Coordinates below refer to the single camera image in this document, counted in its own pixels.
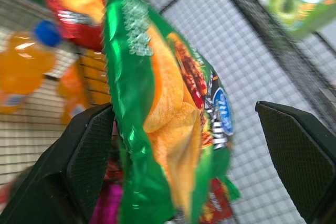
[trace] blue bottle cap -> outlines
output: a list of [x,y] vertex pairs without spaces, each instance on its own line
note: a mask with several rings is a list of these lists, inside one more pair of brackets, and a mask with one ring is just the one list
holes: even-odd
[[43,20],[37,24],[34,34],[39,42],[49,47],[56,47],[62,40],[57,26],[47,20]]

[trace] pink package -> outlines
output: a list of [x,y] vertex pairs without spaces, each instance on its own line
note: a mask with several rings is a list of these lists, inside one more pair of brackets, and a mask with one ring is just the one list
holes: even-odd
[[120,185],[104,181],[89,224],[117,224],[121,197]]

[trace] crinkled plastic wrapper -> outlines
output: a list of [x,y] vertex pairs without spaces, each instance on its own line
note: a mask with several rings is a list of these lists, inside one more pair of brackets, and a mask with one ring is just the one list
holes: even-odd
[[213,67],[143,0],[106,0],[104,51],[124,142],[120,223],[198,223],[233,128]]
[[101,51],[103,0],[45,0],[55,13],[60,31],[77,45]]

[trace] blue logo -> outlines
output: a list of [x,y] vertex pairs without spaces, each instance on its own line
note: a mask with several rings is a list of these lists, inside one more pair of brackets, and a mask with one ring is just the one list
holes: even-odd
[[214,95],[214,107],[218,109],[218,114],[222,118],[223,131],[226,135],[233,134],[232,111],[227,94],[222,88],[218,88]]

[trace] wire cart basket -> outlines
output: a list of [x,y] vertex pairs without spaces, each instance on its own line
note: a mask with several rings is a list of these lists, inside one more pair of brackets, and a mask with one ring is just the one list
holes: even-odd
[[[228,223],[306,223],[282,184],[269,154],[255,104],[289,105],[315,115],[336,133],[336,23],[304,40],[291,37],[262,0],[148,0],[214,66],[235,112],[229,178],[241,199]],[[9,35],[53,20],[43,0],[0,0],[0,51]],[[100,104],[91,87],[85,50],[69,42],[57,49],[57,65],[17,112],[0,114],[0,185],[32,166],[65,130],[65,101],[56,90],[75,62],[90,106]]]

